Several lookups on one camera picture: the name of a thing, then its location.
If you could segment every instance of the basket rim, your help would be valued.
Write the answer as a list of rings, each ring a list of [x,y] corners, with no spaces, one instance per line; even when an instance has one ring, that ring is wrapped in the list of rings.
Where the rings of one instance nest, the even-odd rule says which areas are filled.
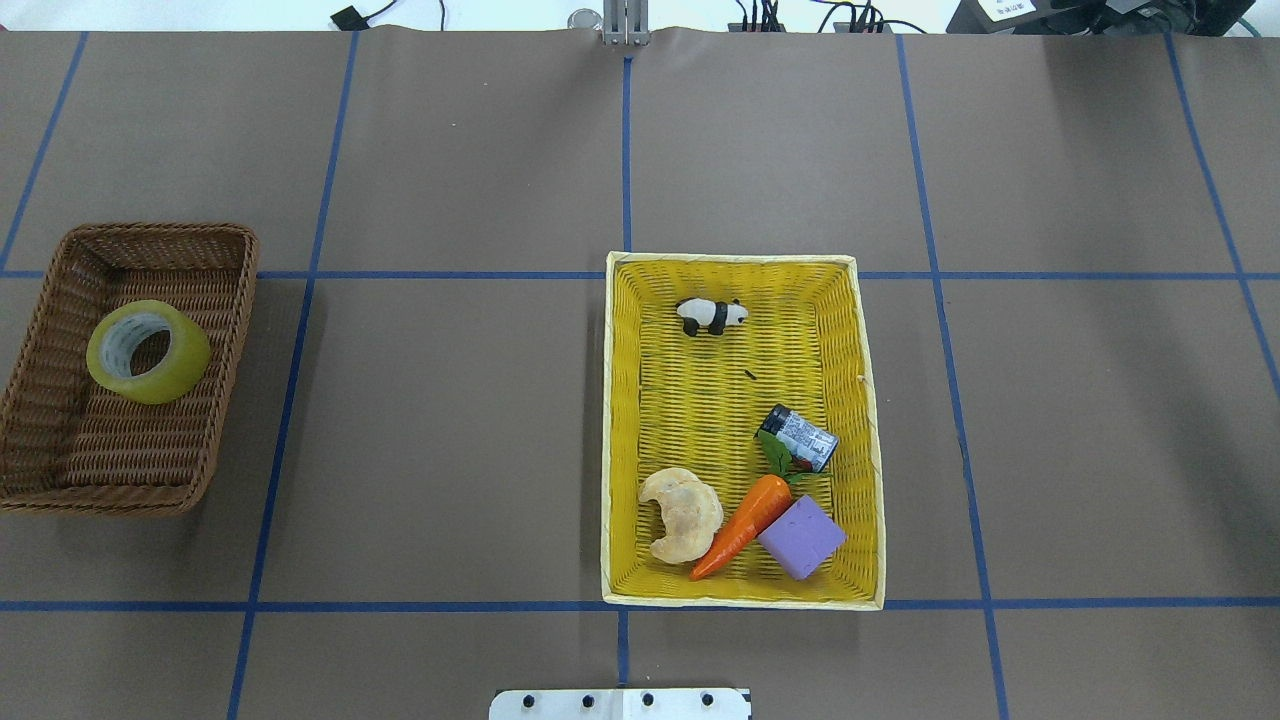
[[[612,474],[612,433],[613,402],[613,302],[618,265],[636,261],[680,260],[687,263],[742,263],[742,264],[831,264],[849,269],[849,282],[854,292],[854,313],[858,318],[859,356],[863,361],[863,375],[867,378],[867,420],[870,429],[870,462],[876,487],[876,593],[872,600],[838,601],[758,601],[701,598],[664,598],[622,594],[613,589],[609,569],[613,498],[609,477]],[[884,528],[884,483],[883,457],[879,443],[879,415],[876,398],[876,377],[872,369],[870,346],[867,338],[867,318],[863,313],[863,295],[858,283],[858,260],[852,255],[709,255],[691,252],[626,252],[611,251],[605,260],[604,273],[604,387],[603,424],[600,457],[600,596],[613,605],[653,605],[662,607],[716,606],[716,607],[787,607],[795,610],[883,610],[886,582],[886,528]]]
[[[26,501],[20,496],[6,497],[0,501],[0,510],[9,512],[60,512],[60,514],[93,514],[93,515],[129,515],[129,514],[179,514],[189,510],[200,501],[212,479],[218,464],[218,452],[221,446],[221,430],[230,406],[230,395],[236,386],[236,375],[239,360],[243,356],[244,343],[248,338],[248,324],[252,315],[255,290],[257,284],[257,266],[260,263],[261,242],[252,228],[239,223],[83,223],[68,231],[58,246],[54,249],[52,260],[44,273],[40,293],[36,299],[32,318],[24,333],[22,348],[14,360],[13,373],[0,393],[0,420],[9,411],[13,395],[17,392],[20,370],[32,360],[33,338],[42,328],[41,319],[49,310],[50,297],[55,292],[55,284],[63,273],[64,265],[70,261],[74,246],[87,237],[110,237],[122,234],[141,233],[192,233],[207,236],[214,233],[230,233],[238,236],[243,242],[243,260],[234,272],[236,290],[232,314],[236,318],[233,332],[227,341],[227,356],[220,361],[221,377],[216,392],[215,407],[210,411],[205,423],[205,436],[209,438],[205,450],[197,462],[192,466],[192,478],[184,484],[187,493],[182,500],[165,502],[131,501],[131,502],[81,502],[81,501]]]

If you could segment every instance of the tape roll hole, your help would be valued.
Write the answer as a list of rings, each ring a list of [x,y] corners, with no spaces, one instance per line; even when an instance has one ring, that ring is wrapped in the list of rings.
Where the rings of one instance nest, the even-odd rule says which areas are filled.
[[[102,369],[127,380],[145,375],[169,355],[172,328],[155,313],[122,318],[102,337]]]

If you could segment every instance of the blue tape line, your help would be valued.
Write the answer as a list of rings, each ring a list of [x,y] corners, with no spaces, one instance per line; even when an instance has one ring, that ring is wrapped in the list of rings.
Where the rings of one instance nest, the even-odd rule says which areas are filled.
[[[625,688],[631,682],[631,618],[626,610],[618,610],[618,687]]]
[[[911,76],[906,64],[906,47],[902,36],[895,36],[897,45],[897,68],[902,81],[902,102],[906,109],[906,128],[911,140],[911,163],[915,167],[915,191],[920,201],[920,220],[924,224],[924,243],[929,254],[929,272],[933,274],[933,301],[937,306],[938,331],[942,336],[942,355],[947,368],[947,386],[951,391],[951,415],[956,427],[956,439],[960,443],[960,462],[964,470],[965,492],[969,496],[969,529],[973,534],[973,555],[978,565],[978,587],[984,603],[983,618],[987,625],[987,650],[991,653],[991,676],[996,691],[996,708],[1001,720],[1009,720],[1009,700],[1005,693],[1005,670],[1000,657],[1000,637],[996,632],[996,614],[991,609],[991,582],[987,577],[987,551],[982,539],[982,519],[978,515],[978,492],[973,482],[973,465],[969,460],[969,438],[965,433],[964,406],[960,404],[960,386],[956,379],[955,354],[951,348],[951,327],[947,323],[946,299],[942,293],[942,278],[938,268],[938,250],[933,234],[933,215],[929,211],[929,193],[924,182],[924,160],[920,155],[920,136],[915,123],[915,104],[911,99]]]
[[[312,277],[311,273],[306,270],[259,270],[257,279],[260,281],[305,281]]]
[[[1240,261],[1240,252],[1235,247],[1235,238],[1231,236],[1231,225],[1226,222],[1226,211],[1222,209],[1222,199],[1217,193],[1217,183],[1213,182],[1213,173],[1208,169],[1208,159],[1204,158],[1204,147],[1199,141],[1199,132],[1196,129],[1196,118],[1192,115],[1192,104],[1187,99],[1187,86],[1183,83],[1183,70],[1178,64],[1178,53],[1174,49],[1174,37],[1165,33],[1165,51],[1169,54],[1169,67],[1174,72],[1174,85],[1178,86],[1178,100],[1183,105],[1183,118],[1187,120],[1187,132],[1192,138],[1192,147],[1196,150],[1196,160],[1199,163],[1201,174],[1204,177],[1204,187],[1208,197],[1213,202],[1213,213],[1217,215],[1217,225],[1222,231],[1222,240],[1226,241],[1226,251],[1231,256],[1231,266],[1235,268],[1236,279],[1240,282],[1240,293],[1244,295],[1244,306],[1249,311],[1249,320],[1253,323],[1253,332],[1258,337],[1258,346],[1262,348],[1262,359],[1267,364],[1267,373],[1271,374],[1271,387],[1276,397],[1280,397],[1280,369],[1276,368],[1276,359],[1271,354],[1271,343],[1267,342],[1266,329],[1262,327],[1262,318],[1258,316],[1258,307],[1253,302],[1253,292],[1249,290],[1249,281],[1244,274],[1244,263]]]
[[[248,650],[253,638],[253,615],[259,593],[262,589],[262,570],[266,566],[266,548],[271,537],[271,519],[275,514],[275,497],[280,487],[280,470],[284,465],[284,450],[289,439],[289,424],[293,419],[293,398],[298,391],[298,373],[302,368],[302,354],[307,342],[307,322],[311,315],[311,302],[315,299],[316,270],[320,266],[320,254],[324,250],[324,229],[329,215],[329,199],[333,195],[333,178],[338,170],[338,155],[342,150],[342,129],[347,118],[347,101],[351,97],[351,78],[356,69],[356,50],[360,47],[360,33],[351,33],[351,46],[347,50],[347,72],[342,79],[342,96],[338,100],[338,117],[334,120],[333,145],[329,149],[329,165],[325,168],[324,193],[320,197],[320,210],[316,217],[316,234],[311,245],[311,263],[306,290],[302,293],[302,309],[298,313],[298,329],[293,340],[293,359],[289,361],[289,380],[284,391],[284,407],[280,411],[280,427],[276,430],[275,456],[271,460],[271,477],[266,486],[266,502],[262,506],[262,523],[257,533],[257,550],[253,556],[253,575],[250,580],[248,610],[244,611],[244,625],[241,632],[241,647],[236,657],[236,674],[232,679],[230,700],[227,705],[227,719],[236,720],[239,712],[241,692],[244,687],[244,670],[248,666]]]
[[[1235,273],[940,270],[945,281],[1234,281]]]
[[[1235,282],[1236,273],[1112,273],[1112,272],[1039,272],[1039,270],[859,270],[861,281],[1193,281]],[[0,278],[41,278],[41,270],[0,270]],[[1249,281],[1280,281],[1280,273],[1244,273]],[[599,270],[260,270],[262,281],[603,281]]]
[[[927,612],[984,610],[982,600],[890,600],[886,611]],[[1280,607],[1280,596],[1208,597],[1032,597],[992,600],[993,610],[1106,610],[1106,609],[1216,609]],[[246,612],[280,615],[323,614],[493,614],[493,612],[623,612],[617,605],[595,600],[534,601],[150,601],[150,600],[0,600],[0,612]],[[786,612],[769,607],[662,607],[628,606],[625,612]]]
[[[232,678],[232,694],[227,700],[227,720],[236,720],[239,715],[239,698],[241,692],[244,689],[244,670],[248,667],[248,646],[250,639],[253,637],[253,620],[256,618],[252,606],[244,611],[244,623],[241,625],[241,644],[239,650],[236,651],[236,675]]]
[[[916,270],[858,270],[860,281],[928,281],[933,273]]]
[[[622,250],[631,252],[631,60],[622,59]]]
[[[603,281],[600,270],[320,270],[317,279]]]
[[[58,101],[54,102],[54,111],[49,115],[49,124],[45,126],[45,136],[40,138],[40,147],[36,150],[36,159],[31,163],[31,172],[27,173],[27,184],[22,188],[18,199],[18,209],[13,213],[13,223],[9,224],[9,234],[4,238],[4,249],[0,249],[0,270],[9,264],[9,254],[13,243],[18,240],[18,228],[22,227],[22,217],[27,214],[27,202],[31,200],[31,191],[36,188],[36,178],[40,176],[40,167],[45,163],[45,152],[49,151],[49,142],[54,138],[54,128],[58,127],[58,118],[63,114],[63,105],[67,104],[67,95],[72,90],[72,79],[79,68],[81,58],[84,56],[84,44],[88,42],[88,32],[82,32],[76,42],[76,53],[72,54],[72,63],[67,67],[63,77],[63,87],[58,91]]]
[[[1158,607],[1280,607],[1280,597],[1048,597],[993,600],[996,610],[1105,610]]]
[[[310,614],[310,612],[613,612],[616,605],[603,601],[534,600],[534,601],[474,601],[474,602],[259,602],[259,612]]]
[[[0,612],[244,612],[247,602],[152,600],[5,600]]]

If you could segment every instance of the panda figurine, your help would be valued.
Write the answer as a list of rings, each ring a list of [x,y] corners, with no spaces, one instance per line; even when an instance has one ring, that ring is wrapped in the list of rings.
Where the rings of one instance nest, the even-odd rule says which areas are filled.
[[[726,325],[741,325],[746,322],[746,307],[733,302],[712,302],[701,297],[690,297],[676,304],[676,314],[685,320],[685,334],[698,337],[698,328],[705,327],[712,334],[724,334]]]

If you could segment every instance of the yellow tape roll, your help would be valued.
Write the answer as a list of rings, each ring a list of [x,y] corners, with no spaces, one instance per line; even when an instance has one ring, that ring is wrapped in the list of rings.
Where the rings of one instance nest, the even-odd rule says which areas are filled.
[[[164,359],[141,375],[129,369],[133,352],[156,333],[169,333]],[[138,300],[116,309],[93,329],[84,351],[97,384],[134,402],[160,405],[196,387],[209,366],[209,337],[173,305]]]

